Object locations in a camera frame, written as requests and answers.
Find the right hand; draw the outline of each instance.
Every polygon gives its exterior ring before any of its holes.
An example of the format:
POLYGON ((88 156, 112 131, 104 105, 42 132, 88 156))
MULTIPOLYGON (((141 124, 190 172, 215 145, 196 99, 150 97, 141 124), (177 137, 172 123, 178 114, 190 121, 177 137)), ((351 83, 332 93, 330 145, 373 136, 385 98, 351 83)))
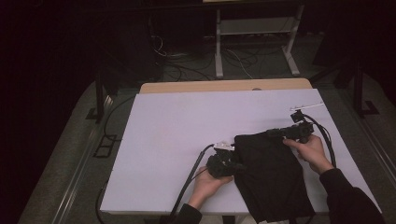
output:
POLYGON ((283 143, 288 147, 295 147, 299 153, 298 157, 309 162, 311 169, 319 175, 334 168, 326 159, 321 139, 316 135, 311 134, 305 144, 291 139, 284 139, 283 143))

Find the black fabric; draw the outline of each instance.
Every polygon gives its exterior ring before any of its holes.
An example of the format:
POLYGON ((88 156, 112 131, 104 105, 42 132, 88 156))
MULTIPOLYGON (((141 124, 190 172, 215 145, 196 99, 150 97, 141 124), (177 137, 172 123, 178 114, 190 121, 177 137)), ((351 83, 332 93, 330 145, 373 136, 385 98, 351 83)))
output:
POLYGON ((315 214, 306 194, 303 167, 282 143, 266 133, 237 135, 235 152, 247 169, 234 181, 256 222, 315 214))

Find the sleeve cuff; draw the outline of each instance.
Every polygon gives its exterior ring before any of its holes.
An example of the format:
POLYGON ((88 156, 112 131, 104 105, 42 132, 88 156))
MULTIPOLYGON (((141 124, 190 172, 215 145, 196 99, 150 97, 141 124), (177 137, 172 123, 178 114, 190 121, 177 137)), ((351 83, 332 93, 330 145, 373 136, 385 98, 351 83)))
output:
POLYGON ((320 182, 326 189, 327 194, 343 191, 346 189, 353 189, 349 181, 345 178, 340 169, 331 169, 324 172, 320 176, 320 182))
POLYGON ((183 204, 177 216, 177 220, 182 221, 181 223, 199 223, 201 218, 201 212, 186 203, 183 204))

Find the black sleeve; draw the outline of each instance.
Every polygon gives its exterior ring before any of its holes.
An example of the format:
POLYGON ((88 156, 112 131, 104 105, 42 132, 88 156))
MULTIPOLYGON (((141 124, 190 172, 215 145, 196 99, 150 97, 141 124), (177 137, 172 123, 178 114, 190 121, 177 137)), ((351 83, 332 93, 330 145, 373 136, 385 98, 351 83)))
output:
POLYGON ((339 169, 331 169, 320 176, 328 193, 327 205, 332 224, 385 223, 374 203, 358 188, 350 185, 339 169))
POLYGON ((173 224, 198 224, 201 221, 202 214, 188 204, 183 204, 177 218, 173 224))

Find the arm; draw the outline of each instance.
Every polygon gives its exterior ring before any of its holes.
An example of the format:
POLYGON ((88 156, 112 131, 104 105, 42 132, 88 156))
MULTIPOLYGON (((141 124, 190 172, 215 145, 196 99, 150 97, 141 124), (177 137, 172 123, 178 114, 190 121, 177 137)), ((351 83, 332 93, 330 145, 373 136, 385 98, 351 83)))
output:
POLYGON ((373 202, 361 189, 353 188, 342 174, 326 159, 319 137, 311 135, 306 144, 285 139, 284 144, 295 147, 298 157, 308 161, 320 175, 320 182, 328 193, 327 205, 331 223, 385 223, 373 202))
POLYGON ((189 202, 183 204, 174 224, 198 224, 202 218, 199 210, 205 201, 213 196, 221 186, 233 180, 231 176, 215 178, 206 170, 206 167, 199 168, 197 174, 189 202))

